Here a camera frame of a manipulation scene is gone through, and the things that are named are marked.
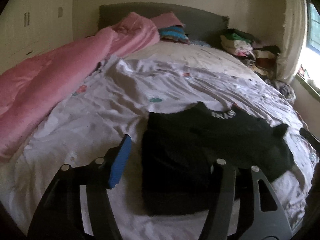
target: white curtain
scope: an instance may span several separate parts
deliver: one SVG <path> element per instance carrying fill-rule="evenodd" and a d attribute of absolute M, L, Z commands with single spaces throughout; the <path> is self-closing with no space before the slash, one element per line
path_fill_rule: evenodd
<path fill-rule="evenodd" d="M 307 5 L 305 0 L 286 0 L 284 37 L 277 60 L 277 78 L 291 83 L 299 70 L 299 57 L 305 45 L 307 32 Z"/>

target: headboard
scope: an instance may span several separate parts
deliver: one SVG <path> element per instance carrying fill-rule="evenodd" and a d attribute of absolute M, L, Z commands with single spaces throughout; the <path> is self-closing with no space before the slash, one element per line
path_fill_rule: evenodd
<path fill-rule="evenodd" d="M 191 40 L 206 41 L 213 47 L 221 47 L 220 35 L 228 28 L 228 17 L 176 4 L 133 2 L 101 5 L 98 28 L 101 30 L 114 25 L 130 12 L 153 18 L 171 11 L 186 25 L 185 32 Z"/>

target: pink blanket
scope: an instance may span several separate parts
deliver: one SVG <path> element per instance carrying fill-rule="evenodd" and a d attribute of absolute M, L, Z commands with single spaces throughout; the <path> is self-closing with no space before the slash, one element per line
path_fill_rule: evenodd
<path fill-rule="evenodd" d="M 7 162 L 52 108 L 90 75 L 97 63 L 159 41 L 154 23 L 130 13 L 95 36 L 26 59 L 0 76 L 0 162 Z"/>

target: blue rubber pad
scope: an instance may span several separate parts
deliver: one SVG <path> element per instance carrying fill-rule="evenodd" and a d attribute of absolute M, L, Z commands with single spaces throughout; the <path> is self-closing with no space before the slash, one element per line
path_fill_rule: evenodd
<path fill-rule="evenodd" d="M 108 181 L 110 188 L 114 188 L 120 182 L 130 152 L 131 137 L 126 134 L 119 145 L 118 155 L 115 158 L 113 164 L 111 165 L 110 178 Z"/>

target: blue striped pillow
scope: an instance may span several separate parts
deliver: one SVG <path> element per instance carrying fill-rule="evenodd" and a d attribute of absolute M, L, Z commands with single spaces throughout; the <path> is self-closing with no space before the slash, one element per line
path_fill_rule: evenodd
<path fill-rule="evenodd" d="M 186 36 L 183 28 L 178 25 L 159 29 L 159 34 L 161 40 L 190 44 L 189 38 Z"/>

